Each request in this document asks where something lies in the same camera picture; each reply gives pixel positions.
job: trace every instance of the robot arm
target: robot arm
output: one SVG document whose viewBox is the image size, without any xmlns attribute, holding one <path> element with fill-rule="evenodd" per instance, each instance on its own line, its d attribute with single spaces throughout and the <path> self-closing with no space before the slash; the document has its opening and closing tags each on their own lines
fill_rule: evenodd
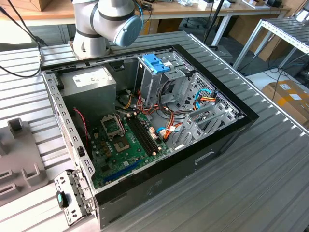
<svg viewBox="0 0 309 232">
<path fill-rule="evenodd" d="M 134 14 L 132 0 L 73 0 L 76 34 L 74 52 L 80 58 L 108 53 L 108 40 L 126 47 L 138 37 L 142 20 Z"/>
</svg>

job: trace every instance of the metal bracket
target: metal bracket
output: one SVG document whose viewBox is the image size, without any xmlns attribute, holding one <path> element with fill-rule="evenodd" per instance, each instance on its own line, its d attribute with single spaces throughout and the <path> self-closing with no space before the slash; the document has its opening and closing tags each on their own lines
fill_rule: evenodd
<svg viewBox="0 0 309 232">
<path fill-rule="evenodd" d="M 0 206 L 48 183 L 29 124 L 20 118 L 0 128 Z"/>
<path fill-rule="evenodd" d="M 198 124 L 192 121 L 189 116 L 185 118 L 179 131 L 181 132 L 176 134 L 175 138 L 176 146 L 180 146 L 182 144 L 186 146 L 205 134 Z"/>
<path fill-rule="evenodd" d="M 63 209 L 69 226 L 95 210 L 93 196 L 81 171 L 64 171 L 54 179 L 54 183 L 61 196 L 65 197 L 58 196 L 58 203 L 66 201 L 68 204 Z"/>
</svg>

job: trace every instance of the table leg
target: table leg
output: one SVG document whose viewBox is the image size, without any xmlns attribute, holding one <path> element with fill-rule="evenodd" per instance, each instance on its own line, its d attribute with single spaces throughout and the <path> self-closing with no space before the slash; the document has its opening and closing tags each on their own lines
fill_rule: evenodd
<svg viewBox="0 0 309 232">
<path fill-rule="evenodd" d="M 218 43 L 219 43 L 219 41 L 220 41 L 224 31 L 225 31 L 226 26 L 228 25 L 228 22 L 230 21 L 230 19 L 231 19 L 231 15 L 227 15 L 227 16 L 223 17 L 223 20 L 221 22 L 221 25 L 220 25 L 218 31 L 217 31 L 217 34 L 212 41 L 212 44 L 211 44 L 212 46 L 218 45 Z"/>
<path fill-rule="evenodd" d="M 294 47 L 290 53 L 284 58 L 284 60 L 282 61 L 282 63 L 279 65 L 279 69 L 282 68 L 283 65 L 285 65 L 285 63 L 289 60 L 289 58 L 291 58 L 291 56 L 294 54 L 294 52 L 297 50 L 296 47 Z"/>
<path fill-rule="evenodd" d="M 281 12 L 277 18 L 283 18 L 285 16 L 286 12 Z M 258 54 L 261 49 L 264 48 L 264 46 L 266 45 L 266 43 L 268 43 L 268 40 L 271 36 L 272 32 L 267 32 L 266 36 L 264 37 L 264 39 L 262 40 L 262 42 L 260 43 L 260 45 L 258 46 L 258 48 L 256 49 L 256 51 L 254 52 L 254 54 Z"/>
<path fill-rule="evenodd" d="M 243 47 L 240 55 L 238 56 L 237 60 L 235 61 L 234 65 L 233 65 L 234 69 L 237 69 L 239 67 L 239 65 L 241 64 L 241 62 L 244 59 L 245 55 L 249 51 L 249 49 L 250 49 L 251 45 L 253 44 L 255 38 L 257 37 L 257 35 L 259 34 L 259 32 L 261 30 L 261 27 L 262 27 L 261 25 L 262 25 L 262 19 L 257 24 L 257 26 L 254 29 L 252 35 L 250 36 L 249 40 L 247 41 L 246 45 Z"/>
</svg>

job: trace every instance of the blue plastic latch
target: blue plastic latch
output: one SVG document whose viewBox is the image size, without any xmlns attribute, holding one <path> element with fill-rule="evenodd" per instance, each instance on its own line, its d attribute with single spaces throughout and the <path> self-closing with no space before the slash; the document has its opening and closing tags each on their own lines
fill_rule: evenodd
<svg viewBox="0 0 309 232">
<path fill-rule="evenodd" d="M 62 196 L 61 196 L 60 193 L 58 194 L 58 202 L 59 202 L 59 203 L 62 202 Z"/>
<path fill-rule="evenodd" d="M 170 67 L 165 66 L 161 59 L 154 54 L 143 55 L 145 63 L 153 69 L 154 73 L 164 73 L 170 70 Z"/>
</svg>

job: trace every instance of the metal rack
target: metal rack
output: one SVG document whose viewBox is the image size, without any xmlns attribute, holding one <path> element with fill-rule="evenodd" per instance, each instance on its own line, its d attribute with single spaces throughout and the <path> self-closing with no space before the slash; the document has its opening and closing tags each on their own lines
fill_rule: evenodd
<svg viewBox="0 0 309 232">
<path fill-rule="evenodd" d="M 183 31 L 139 37 L 114 53 L 180 44 L 259 114 L 256 123 L 205 168 L 105 231 L 303 231 L 309 221 L 308 132 L 257 88 Z M 75 60 L 68 45 L 43 50 L 46 64 Z M 37 68 L 36 49 L 0 53 L 0 63 L 24 73 Z M 0 125 L 29 121 L 48 178 L 73 167 L 51 110 L 42 76 L 21 79 L 0 71 Z M 68 228 L 50 184 L 0 208 L 0 231 L 99 231 L 95 216 Z"/>
<path fill-rule="evenodd" d="M 271 34 L 275 34 L 294 46 L 292 51 L 287 55 L 284 61 L 280 64 L 279 68 L 281 68 L 287 60 L 291 57 L 291 55 L 299 49 L 303 53 L 309 53 L 309 25 L 303 24 L 296 21 L 294 18 L 274 18 L 274 19 L 261 19 L 256 28 L 254 29 L 252 35 L 248 39 L 246 45 L 235 61 L 233 68 L 237 69 L 241 64 L 243 58 L 249 51 L 251 45 L 253 44 L 255 38 L 259 34 L 261 28 L 267 29 L 269 32 L 262 40 L 261 44 L 255 51 L 255 54 L 263 49 L 263 47 L 267 44 Z"/>
</svg>

